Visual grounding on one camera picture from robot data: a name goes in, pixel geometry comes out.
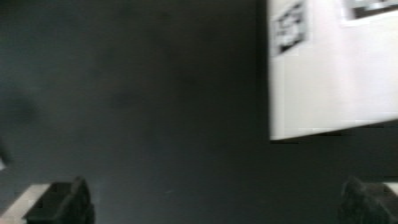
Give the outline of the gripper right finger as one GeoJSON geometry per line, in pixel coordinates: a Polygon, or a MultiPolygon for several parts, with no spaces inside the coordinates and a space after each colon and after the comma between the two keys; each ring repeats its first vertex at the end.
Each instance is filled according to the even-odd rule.
{"type": "Polygon", "coordinates": [[[339,224],[398,224],[398,182],[351,177],[340,190],[339,224]]]}

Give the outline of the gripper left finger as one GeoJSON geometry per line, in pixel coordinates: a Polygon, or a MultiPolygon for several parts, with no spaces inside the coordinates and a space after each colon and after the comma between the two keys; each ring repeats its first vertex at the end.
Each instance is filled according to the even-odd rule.
{"type": "Polygon", "coordinates": [[[0,224],[95,224],[85,179],[31,184],[0,214],[0,224]]]}

